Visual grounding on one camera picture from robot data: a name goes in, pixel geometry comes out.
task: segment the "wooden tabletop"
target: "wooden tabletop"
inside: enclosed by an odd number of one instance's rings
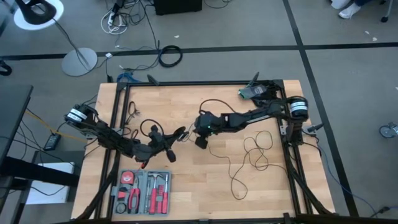
[[[285,91],[287,96],[303,95],[298,80],[285,80]],[[237,112],[246,112],[255,108],[250,100],[242,100],[238,97],[240,85],[220,86],[140,86],[133,87],[129,93],[129,100],[134,101],[140,116],[133,118],[127,127],[139,129],[144,119],[150,118],[158,121],[166,134],[173,133],[181,126],[190,127],[198,116],[199,104],[209,98],[217,98],[230,104]],[[110,123],[112,116],[113,100],[116,92],[116,84],[101,84],[98,93],[96,110],[99,117]],[[120,124],[121,110],[123,107],[124,93],[121,94],[118,119]],[[203,105],[204,110],[210,110],[219,116],[220,113],[229,113],[227,106],[219,102],[210,101]],[[149,132],[152,123],[144,123],[144,132]],[[265,151],[269,164],[285,167],[282,145],[279,137],[277,121],[274,118],[267,119],[249,125],[238,133],[222,133],[217,136],[210,136],[208,145],[211,152],[217,156],[228,156],[231,160],[231,175],[242,166],[236,178],[243,182],[248,192],[244,199],[236,200],[231,193],[231,179],[228,175],[228,159],[217,158],[210,154],[209,149],[200,149],[191,141],[176,142],[172,149],[177,156],[177,161],[170,163],[164,152],[152,158],[146,170],[169,170],[172,173],[170,193],[170,214],[167,217],[127,216],[113,215],[114,221],[123,220],[192,220],[192,219],[223,219],[223,218],[275,218],[282,217],[284,212],[294,216],[292,198],[289,182],[283,168],[269,166],[264,171],[258,171],[250,165],[249,157],[245,161],[245,150],[243,141],[247,137],[255,137],[261,147],[272,147]],[[137,136],[143,143],[148,143],[149,138],[141,133]],[[304,136],[304,141],[316,144],[309,136]],[[90,145],[87,152],[90,152],[97,145]],[[254,141],[246,140],[246,149],[255,147]],[[299,147],[302,158],[307,184],[324,206],[334,211],[329,187],[319,152],[308,145]],[[72,218],[79,216],[86,206],[93,199],[99,183],[101,168],[104,159],[103,148],[90,153],[85,159],[75,204],[72,211]],[[250,153],[252,163],[261,155],[258,150]],[[265,165],[266,160],[260,159],[257,164]],[[140,164],[134,159],[122,156],[120,169],[137,169]],[[298,196],[300,207],[305,211],[302,193],[299,187]],[[237,181],[233,181],[233,194],[242,198],[246,194],[245,187]],[[109,191],[105,193],[102,214],[105,216],[108,206]]]

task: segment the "yellow cable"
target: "yellow cable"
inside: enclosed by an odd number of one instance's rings
[[[64,134],[64,133],[61,133],[61,132],[51,128],[45,121],[43,121],[42,119],[40,119],[39,117],[37,117],[36,115],[32,114],[29,111],[25,111],[25,113],[30,115],[34,119],[39,120],[40,123],[42,123],[47,129],[51,130],[53,133],[59,134],[59,135],[61,135],[63,137],[66,137],[66,138],[71,138],[71,139],[74,139],[74,140],[77,140],[77,141],[81,141],[81,142],[87,143],[87,140],[84,140],[84,139],[81,139],[81,138],[78,138],[78,137],[75,137],[75,136],[71,136],[69,134]]]

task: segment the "pliers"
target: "pliers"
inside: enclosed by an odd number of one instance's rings
[[[137,214],[139,208],[139,197],[140,190],[138,188],[139,180],[138,176],[134,177],[134,184],[132,185],[132,189],[130,189],[130,196],[127,203],[127,211],[128,213]]]

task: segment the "tool kit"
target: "tool kit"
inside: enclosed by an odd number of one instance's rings
[[[171,172],[165,170],[122,170],[115,196],[113,212],[117,215],[169,214]]]

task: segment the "shoe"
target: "shoe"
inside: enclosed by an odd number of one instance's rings
[[[332,0],[331,1],[331,6],[334,7],[335,9],[342,9],[346,7],[346,5],[350,2],[351,0]]]
[[[341,11],[338,15],[343,19],[350,19],[354,14],[356,14],[361,9],[361,6],[353,3],[348,8]]]

